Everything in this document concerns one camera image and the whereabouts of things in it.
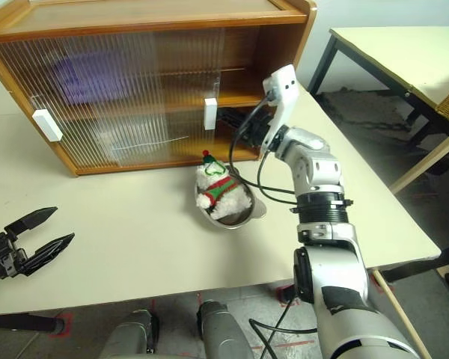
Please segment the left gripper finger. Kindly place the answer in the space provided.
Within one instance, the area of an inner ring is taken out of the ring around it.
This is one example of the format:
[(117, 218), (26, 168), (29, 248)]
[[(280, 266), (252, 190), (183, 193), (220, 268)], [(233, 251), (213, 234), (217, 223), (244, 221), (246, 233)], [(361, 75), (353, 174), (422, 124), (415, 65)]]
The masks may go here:
[(24, 262), (24, 275), (30, 276), (54, 260), (72, 242), (74, 237), (75, 233), (70, 233), (37, 249), (34, 255)]
[(56, 206), (37, 209), (7, 225), (4, 231), (10, 236), (18, 236), (26, 230), (32, 230), (48, 220), (56, 212)]

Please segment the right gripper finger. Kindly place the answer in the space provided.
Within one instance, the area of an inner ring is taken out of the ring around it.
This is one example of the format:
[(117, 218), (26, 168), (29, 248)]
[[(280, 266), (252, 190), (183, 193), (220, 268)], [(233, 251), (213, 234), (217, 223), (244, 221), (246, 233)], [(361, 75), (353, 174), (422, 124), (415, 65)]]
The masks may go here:
[(244, 119), (246, 117), (246, 113), (238, 110), (237, 108), (222, 107), (218, 109), (217, 117)]
[(249, 126), (249, 123), (245, 121), (245, 118), (221, 118), (221, 122), (232, 128), (233, 131), (245, 131)]

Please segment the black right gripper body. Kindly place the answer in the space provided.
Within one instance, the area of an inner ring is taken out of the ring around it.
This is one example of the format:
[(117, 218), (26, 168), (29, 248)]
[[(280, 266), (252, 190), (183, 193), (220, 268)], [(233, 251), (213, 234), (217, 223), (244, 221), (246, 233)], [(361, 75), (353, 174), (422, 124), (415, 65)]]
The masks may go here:
[(269, 131), (270, 115), (252, 118), (242, 134), (242, 141), (250, 147), (260, 147)]

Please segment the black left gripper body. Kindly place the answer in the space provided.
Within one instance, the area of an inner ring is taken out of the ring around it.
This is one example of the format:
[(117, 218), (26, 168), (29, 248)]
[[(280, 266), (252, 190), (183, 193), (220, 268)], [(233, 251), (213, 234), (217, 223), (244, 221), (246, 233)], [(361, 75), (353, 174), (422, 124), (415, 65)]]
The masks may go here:
[(0, 232), (0, 280), (25, 273), (27, 256), (22, 248), (15, 246), (17, 235)]

